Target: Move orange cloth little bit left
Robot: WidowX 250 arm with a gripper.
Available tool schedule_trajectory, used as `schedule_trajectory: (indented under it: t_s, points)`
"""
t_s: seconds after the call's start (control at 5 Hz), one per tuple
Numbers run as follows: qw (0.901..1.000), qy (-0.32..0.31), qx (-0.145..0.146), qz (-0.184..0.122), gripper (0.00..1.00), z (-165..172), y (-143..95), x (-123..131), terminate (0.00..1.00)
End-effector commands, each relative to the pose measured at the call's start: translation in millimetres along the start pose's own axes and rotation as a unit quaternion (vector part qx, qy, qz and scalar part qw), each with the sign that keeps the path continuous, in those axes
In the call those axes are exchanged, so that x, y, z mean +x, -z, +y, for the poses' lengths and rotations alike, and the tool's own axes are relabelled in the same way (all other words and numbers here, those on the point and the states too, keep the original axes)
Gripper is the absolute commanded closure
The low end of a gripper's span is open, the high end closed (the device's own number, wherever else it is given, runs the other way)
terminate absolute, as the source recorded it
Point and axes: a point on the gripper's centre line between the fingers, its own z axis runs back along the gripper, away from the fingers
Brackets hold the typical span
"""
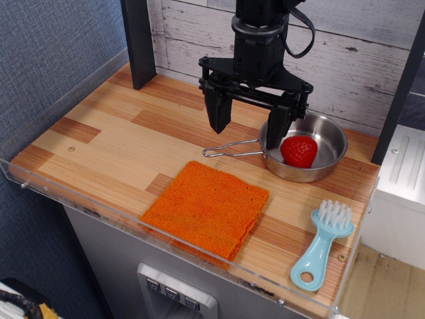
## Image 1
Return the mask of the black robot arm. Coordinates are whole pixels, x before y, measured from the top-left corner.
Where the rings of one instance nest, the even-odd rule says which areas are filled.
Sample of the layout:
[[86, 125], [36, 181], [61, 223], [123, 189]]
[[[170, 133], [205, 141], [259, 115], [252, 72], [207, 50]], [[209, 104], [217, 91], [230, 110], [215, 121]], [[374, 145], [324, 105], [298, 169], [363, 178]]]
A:
[[284, 67], [284, 55], [293, 53], [287, 44], [289, 18], [294, 16], [311, 32], [313, 23], [297, 9], [299, 1], [237, 1], [232, 18], [234, 55], [231, 58], [199, 60], [209, 124], [221, 133], [231, 121], [233, 100], [270, 110], [267, 121], [266, 148], [280, 145], [292, 122], [305, 118], [307, 99], [313, 86], [291, 74]]

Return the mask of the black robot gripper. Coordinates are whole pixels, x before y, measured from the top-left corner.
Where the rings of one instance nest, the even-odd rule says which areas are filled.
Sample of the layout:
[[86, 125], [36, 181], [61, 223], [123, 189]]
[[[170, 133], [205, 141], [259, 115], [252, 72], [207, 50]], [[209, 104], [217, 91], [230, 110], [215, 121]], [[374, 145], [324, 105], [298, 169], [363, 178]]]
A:
[[284, 55], [305, 56], [308, 44], [293, 53], [287, 43], [288, 15], [259, 19], [232, 18], [235, 33], [231, 58], [199, 59], [203, 69], [199, 88], [205, 96], [210, 127], [220, 134], [231, 121], [233, 100], [270, 110], [266, 148], [277, 148], [293, 120], [305, 118], [313, 86], [284, 67]]

